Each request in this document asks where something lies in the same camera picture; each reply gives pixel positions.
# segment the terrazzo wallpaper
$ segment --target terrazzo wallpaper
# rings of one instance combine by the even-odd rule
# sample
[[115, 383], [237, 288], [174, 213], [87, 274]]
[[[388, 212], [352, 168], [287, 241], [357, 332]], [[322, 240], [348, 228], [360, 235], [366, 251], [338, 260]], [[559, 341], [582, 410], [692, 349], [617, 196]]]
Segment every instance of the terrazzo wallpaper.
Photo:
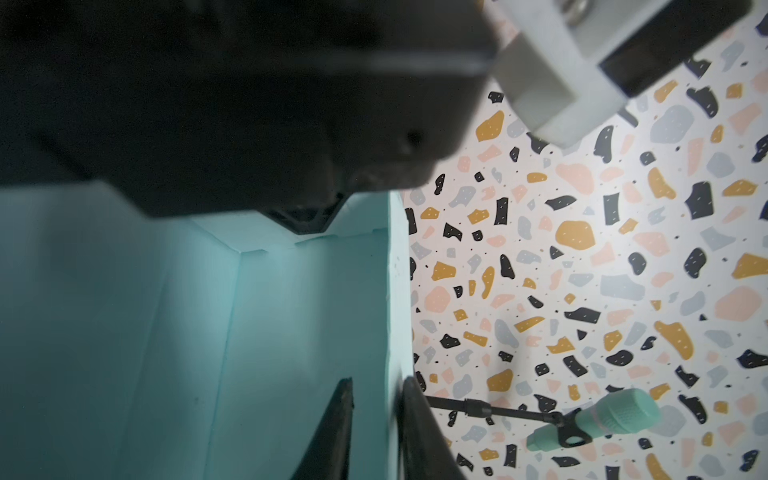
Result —
[[403, 194], [427, 395], [567, 412], [637, 387], [664, 416], [529, 452], [543, 424], [433, 410], [468, 478], [768, 478], [766, 13], [566, 150], [490, 84], [460, 151]]

